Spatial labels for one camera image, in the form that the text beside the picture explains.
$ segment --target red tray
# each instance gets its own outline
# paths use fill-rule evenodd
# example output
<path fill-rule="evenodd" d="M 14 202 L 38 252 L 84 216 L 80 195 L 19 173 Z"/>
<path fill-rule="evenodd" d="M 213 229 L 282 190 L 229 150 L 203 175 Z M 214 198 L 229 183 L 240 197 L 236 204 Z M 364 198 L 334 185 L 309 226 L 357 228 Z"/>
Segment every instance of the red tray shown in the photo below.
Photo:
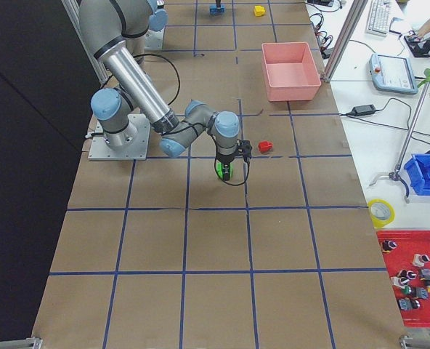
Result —
<path fill-rule="evenodd" d="M 430 230 L 380 230 L 377 232 L 378 241 L 393 240 L 397 248 L 391 253 L 383 253 L 386 269 L 389 277 L 396 276 L 402 270 L 413 270 L 418 273 L 418 268 L 412 265 L 415 253 L 427 254 L 430 257 Z M 430 269 L 430 262 L 424 268 Z M 410 282 L 411 286 L 423 287 L 423 283 L 416 278 Z M 393 286 L 396 299 L 406 297 L 401 289 Z M 402 311 L 402 320 L 409 327 L 430 327 L 430 294 L 427 300 L 420 300 L 421 306 L 416 310 Z"/>

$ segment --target yellow block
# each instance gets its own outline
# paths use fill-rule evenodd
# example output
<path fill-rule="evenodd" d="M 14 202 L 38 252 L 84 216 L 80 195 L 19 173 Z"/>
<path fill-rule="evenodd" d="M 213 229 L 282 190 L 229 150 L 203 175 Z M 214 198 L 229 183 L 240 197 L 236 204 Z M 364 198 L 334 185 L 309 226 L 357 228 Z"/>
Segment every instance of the yellow block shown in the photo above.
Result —
<path fill-rule="evenodd" d="M 256 17 L 261 17 L 265 15 L 265 7 L 256 5 L 253 7 L 253 13 Z"/>

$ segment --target green object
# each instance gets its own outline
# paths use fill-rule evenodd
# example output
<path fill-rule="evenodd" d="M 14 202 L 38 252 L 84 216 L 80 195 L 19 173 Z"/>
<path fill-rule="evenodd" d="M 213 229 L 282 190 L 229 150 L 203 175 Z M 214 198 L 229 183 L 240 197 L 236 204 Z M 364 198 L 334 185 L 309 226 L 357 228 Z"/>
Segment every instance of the green object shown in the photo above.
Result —
<path fill-rule="evenodd" d="M 231 164 L 223 166 L 221 162 L 216 163 L 216 174 L 220 180 L 230 180 L 232 178 Z"/>
<path fill-rule="evenodd" d="M 426 84 L 427 82 L 430 82 L 430 68 L 425 69 L 423 72 L 425 74 L 425 79 L 420 81 L 420 83 L 417 85 L 417 87 L 420 87 L 423 84 Z"/>

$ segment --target blue and white device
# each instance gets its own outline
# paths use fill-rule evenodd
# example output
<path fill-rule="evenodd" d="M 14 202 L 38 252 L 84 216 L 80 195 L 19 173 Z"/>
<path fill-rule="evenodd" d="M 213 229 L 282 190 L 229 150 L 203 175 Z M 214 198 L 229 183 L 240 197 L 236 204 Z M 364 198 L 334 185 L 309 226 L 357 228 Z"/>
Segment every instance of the blue and white device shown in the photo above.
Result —
<path fill-rule="evenodd" d="M 370 74 L 375 88 L 380 91 L 414 95 L 418 87 L 412 66 L 407 58 L 372 54 Z"/>

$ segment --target person's arm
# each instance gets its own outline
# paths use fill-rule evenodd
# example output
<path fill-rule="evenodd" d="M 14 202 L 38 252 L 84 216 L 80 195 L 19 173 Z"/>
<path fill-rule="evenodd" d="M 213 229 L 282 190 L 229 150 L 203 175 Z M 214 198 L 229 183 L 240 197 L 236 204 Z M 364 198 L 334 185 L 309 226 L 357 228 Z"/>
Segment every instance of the person's arm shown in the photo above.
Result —
<path fill-rule="evenodd" d="M 417 36 L 422 39 L 427 33 L 430 33 L 430 19 L 421 26 L 418 30 Z"/>

